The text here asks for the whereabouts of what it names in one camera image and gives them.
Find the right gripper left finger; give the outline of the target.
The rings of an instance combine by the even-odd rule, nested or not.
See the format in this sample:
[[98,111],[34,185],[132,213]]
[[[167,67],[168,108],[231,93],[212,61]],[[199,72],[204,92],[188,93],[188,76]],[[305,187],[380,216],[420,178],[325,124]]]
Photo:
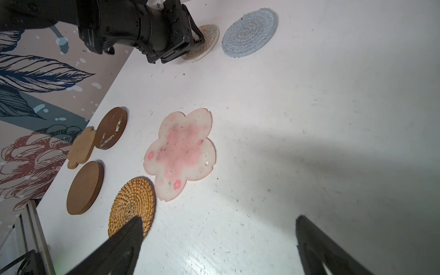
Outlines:
[[83,262],[70,275],[132,275],[143,241],[143,223],[132,218]]

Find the rattan woven round coaster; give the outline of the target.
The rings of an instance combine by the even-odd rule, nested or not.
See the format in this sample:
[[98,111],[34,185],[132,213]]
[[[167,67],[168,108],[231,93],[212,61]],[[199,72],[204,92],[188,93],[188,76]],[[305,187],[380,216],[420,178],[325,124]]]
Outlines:
[[128,181],[118,192],[110,211],[108,236],[113,236],[132,218],[142,219],[143,237],[151,229],[155,208],[155,190],[150,179],[139,176]]

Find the beige woven round coaster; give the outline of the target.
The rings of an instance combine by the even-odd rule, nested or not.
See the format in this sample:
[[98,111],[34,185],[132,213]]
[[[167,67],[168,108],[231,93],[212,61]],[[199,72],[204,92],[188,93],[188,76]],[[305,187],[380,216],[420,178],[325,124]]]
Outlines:
[[197,44],[187,54],[183,55],[182,60],[186,63],[194,63],[204,58],[214,48],[219,39],[220,29],[215,24],[202,25],[199,30],[203,34],[204,43]]

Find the dark brown scratched round coaster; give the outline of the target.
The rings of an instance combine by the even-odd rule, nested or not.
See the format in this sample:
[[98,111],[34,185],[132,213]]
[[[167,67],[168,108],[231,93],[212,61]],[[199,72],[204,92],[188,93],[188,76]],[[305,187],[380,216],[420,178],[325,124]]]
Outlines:
[[95,135],[95,147],[108,150],[121,138],[128,121],[125,109],[115,107],[110,110],[100,122]]

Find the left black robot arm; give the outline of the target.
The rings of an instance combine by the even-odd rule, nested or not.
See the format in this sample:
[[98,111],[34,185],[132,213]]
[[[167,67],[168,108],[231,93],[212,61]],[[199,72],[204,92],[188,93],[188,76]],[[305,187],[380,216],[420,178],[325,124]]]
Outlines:
[[205,42],[181,1],[1,1],[1,30],[77,26],[88,50],[114,55],[114,45],[138,49],[149,63],[168,63]]

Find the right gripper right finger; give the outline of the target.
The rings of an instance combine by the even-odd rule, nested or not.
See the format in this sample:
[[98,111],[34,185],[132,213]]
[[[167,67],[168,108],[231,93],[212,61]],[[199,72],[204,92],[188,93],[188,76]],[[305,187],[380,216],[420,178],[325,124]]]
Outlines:
[[328,270],[333,275],[371,274],[304,215],[296,219],[296,238],[306,275],[326,275]]

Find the blue woven round coaster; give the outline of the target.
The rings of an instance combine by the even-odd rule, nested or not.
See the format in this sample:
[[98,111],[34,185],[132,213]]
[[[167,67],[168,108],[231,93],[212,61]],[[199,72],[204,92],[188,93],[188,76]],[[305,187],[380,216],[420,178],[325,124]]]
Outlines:
[[243,15],[222,39],[224,54],[232,58],[249,56],[265,46],[276,32],[277,14],[268,8]]

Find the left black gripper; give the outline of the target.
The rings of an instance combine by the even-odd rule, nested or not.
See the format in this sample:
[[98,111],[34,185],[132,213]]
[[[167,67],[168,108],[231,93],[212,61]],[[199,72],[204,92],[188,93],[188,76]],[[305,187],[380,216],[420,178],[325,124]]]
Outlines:
[[161,9],[147,1],[78,1],[79,35],[97,54],[114,54],[115,44],[129,45],[149,63],[168,63],[204,44],[205,37],[181,1]]

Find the brown wooden round coaster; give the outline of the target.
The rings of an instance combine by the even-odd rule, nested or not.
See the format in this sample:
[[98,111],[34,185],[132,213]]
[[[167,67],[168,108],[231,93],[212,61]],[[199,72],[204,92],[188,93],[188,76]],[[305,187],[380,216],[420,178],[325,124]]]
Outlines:
[[75,176],[68,192],[66,209],[70,215],[84,214],[95,202],[104,180],[100,162],[88,162]]

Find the pink flower resin coaster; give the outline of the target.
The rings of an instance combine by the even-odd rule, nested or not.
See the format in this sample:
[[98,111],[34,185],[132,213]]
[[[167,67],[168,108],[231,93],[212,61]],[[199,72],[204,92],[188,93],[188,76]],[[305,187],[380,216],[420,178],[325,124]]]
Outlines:
[[175,199],[187,181],[200,181],[212,172],[217,157],[208,138],[212,124],[212,114],[206,108],[187,115],[173,112],[164,118],[158,138],[143,161],[145,172],[155,177],[155,193],[160,200]]

